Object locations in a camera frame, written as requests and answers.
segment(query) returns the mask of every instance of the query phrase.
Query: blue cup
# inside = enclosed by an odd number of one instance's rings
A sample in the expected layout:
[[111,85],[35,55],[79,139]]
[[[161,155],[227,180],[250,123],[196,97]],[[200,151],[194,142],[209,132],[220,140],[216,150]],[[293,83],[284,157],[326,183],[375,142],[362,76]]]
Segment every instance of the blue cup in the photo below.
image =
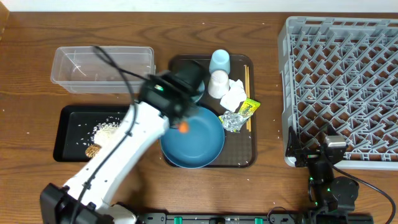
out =
[[209,72],[212,74],[216,70],[222,70],[229,75],[231,65],[229,64],[229,53],[226,50],[216,50],[210,60]]

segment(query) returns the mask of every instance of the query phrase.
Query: black tray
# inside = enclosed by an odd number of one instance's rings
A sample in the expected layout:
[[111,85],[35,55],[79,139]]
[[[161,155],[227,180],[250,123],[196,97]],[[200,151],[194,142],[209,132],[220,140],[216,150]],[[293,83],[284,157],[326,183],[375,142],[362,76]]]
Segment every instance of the black tray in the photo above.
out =
[[[187,60],[195,60],[208,68],[210,58],[211,55],[177,55],[169,62],[169,70],[178,70]],[[244,65],[249,66],[250,95],[252,96],[251,98],[254,98],[254,68],[250,58],[245,55],[230,55],[229,58],[231,61],[231,72],[229,74],[229,78],[232,80],[240,79],[243,82],[243,85],[245,81]],[[207,92],[208,79],[209,77],[205,80],[205,94],[202,96],[198,104],[212,110],[217,116],[222,115],[226,110],[220,105],[220,100],[212,98]],[[246,129],[246,124],[242,126],[240,133],[225,131],[225,143],[221,154],[206,167],[245,168],[254,164],[257,158],[256,114],[251,117],[251,125],[251,132]],[[164,157],[164,159],[169,165],[175,166],[166,157]]]
[[57,162],[87,162],[87,144],[93,144],[93,128],[98,123],[121,121],[128,106],[66,106],[61,110],[53,158]]

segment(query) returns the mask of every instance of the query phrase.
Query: transparent box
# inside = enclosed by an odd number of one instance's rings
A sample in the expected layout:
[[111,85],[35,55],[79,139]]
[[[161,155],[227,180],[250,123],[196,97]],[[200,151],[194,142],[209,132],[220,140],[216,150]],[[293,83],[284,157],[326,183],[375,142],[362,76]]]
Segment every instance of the transparent box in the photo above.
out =
[[[147,77],[155,73],[150,47],[102,47],[123,69]],[[143,81],[125,74],[137,93]],[[93,53],[92,47],[60,47],[55,52],[51,81],[70,93],[128,93],[119,72]]]

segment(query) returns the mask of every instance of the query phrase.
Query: orange ball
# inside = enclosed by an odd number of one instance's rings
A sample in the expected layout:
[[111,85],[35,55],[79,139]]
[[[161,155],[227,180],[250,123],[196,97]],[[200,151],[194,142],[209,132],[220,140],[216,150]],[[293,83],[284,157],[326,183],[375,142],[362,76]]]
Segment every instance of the orange ball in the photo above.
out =
[[178,126],[178,130],[183,134],[189,132],[189,124],[186,121],[182,121]]

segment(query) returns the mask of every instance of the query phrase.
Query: crumpled plastic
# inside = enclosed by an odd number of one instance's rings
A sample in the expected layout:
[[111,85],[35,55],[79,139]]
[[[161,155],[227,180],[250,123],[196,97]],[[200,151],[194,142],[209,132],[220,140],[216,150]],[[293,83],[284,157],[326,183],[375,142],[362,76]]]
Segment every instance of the crumpled plastic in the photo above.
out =
[[220,116],[220,121],[225,130],[234,133],[239,132],[246,120],[247,118],[244,118],[242,115],[230,111],[225,111],[225,113]]

